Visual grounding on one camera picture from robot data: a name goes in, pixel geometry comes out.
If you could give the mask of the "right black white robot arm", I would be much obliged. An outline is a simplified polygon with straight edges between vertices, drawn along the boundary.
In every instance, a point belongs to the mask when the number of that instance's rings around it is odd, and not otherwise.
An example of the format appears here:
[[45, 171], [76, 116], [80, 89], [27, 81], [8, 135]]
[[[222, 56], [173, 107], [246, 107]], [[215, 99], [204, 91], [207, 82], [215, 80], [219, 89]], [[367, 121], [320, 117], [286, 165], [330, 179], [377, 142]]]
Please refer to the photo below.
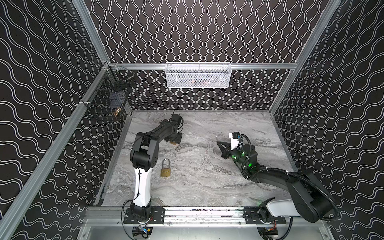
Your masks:
[[280, 188], [290, 194], [287, 200], [269, 198], [257, 208], [257, 217], [270, 223], [278, 217], [301, 217], [309, 223], [318, 220], [333, 222], [340, 218], [336, 201], [320, 181], [309, 172], [289, 172], [264, 166], [258, 162], [255, 146], [246, 144], [233, 148], [231, 143], [217, 142], [223, 159], [232, 159], [243, 178], [257, 184]]

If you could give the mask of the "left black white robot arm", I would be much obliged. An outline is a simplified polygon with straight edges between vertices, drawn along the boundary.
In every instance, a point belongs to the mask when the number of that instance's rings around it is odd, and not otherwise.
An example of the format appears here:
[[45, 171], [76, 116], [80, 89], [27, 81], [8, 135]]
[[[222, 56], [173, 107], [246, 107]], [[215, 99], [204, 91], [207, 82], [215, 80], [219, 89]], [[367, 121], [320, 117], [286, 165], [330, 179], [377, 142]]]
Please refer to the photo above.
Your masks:
[[140, 222], [150, 220], [151, 215], [151, 178], [153, 168], [159, 158], [159, 147], [162, 141], [180, 144], [183, 134], [181, 128], [183, 118], [172, 114], [167, 120], [162, 120], [159, 125], [146, 133], [137, 133], [132, 145], [130, 160], [135, 170], [135, 196], [131, 200], [129, 214]]

